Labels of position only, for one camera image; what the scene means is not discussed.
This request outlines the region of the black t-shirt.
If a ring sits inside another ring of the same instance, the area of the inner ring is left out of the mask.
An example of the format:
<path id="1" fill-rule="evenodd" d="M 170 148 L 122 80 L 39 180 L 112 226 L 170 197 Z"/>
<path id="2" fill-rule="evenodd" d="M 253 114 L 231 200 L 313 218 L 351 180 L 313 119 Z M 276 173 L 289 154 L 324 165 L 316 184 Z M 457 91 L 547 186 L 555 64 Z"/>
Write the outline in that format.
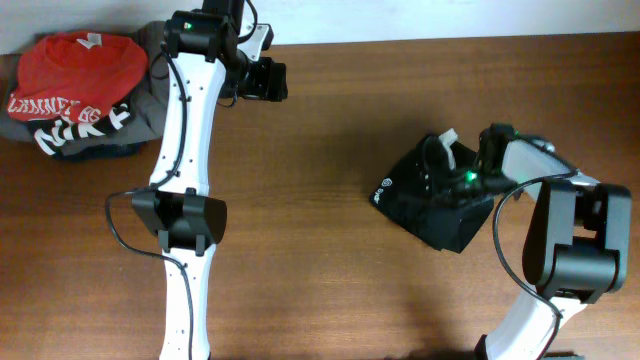
<path id="1" fill-rule="evenodd" d="M 382 215 L 429 247 L 461 253 L 484 225 L 494 196 L 461 205 L 442 205 L 427 197 L 419 174 L 419 144 L 406 153 L 369 195 Z"/>

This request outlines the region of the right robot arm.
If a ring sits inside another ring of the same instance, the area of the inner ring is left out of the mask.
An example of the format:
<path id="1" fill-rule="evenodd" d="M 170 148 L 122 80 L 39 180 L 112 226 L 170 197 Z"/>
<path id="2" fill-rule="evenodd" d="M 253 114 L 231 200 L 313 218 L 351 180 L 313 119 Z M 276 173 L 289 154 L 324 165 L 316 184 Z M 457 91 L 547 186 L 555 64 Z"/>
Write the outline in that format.
<path id="1" fill-rule="evenodd" d="M 417 148 L 428 202 L 466 210 L 494 196 L 492 238 L 501 266 L 520 287 L 515 303 L 478 340 L 477 359 L 546 359 L 560 329 L 604 294 L 618 291 L 628 270 L 632 195 L 622 185 L 582 173 L 543 137 L 493 124 L 479 148 L 462 146 L 454 130 Z M 499 221 L 521 194 L 535 202 L 517 275 L 503 253 Z"/>

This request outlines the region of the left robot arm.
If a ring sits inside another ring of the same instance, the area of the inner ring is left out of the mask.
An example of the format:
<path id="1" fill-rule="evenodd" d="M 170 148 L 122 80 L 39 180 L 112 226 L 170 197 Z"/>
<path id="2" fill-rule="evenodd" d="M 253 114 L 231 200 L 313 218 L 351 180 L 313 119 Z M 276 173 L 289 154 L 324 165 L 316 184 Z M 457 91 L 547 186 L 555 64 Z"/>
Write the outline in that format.
<path id="1" fill-rule="evenodd" d="M 274 37 L 249 1 L 206 1 L 166 21 L 161 54 L 169 77 L 160 153 L 134 212 L 158 241 L 165 266 L 162 359 L 207 359 L 208 283 L 227 205 L 210 197 L 209 150 L 219 100 L 282 102 L 286 66 L 265 56 Z"/>

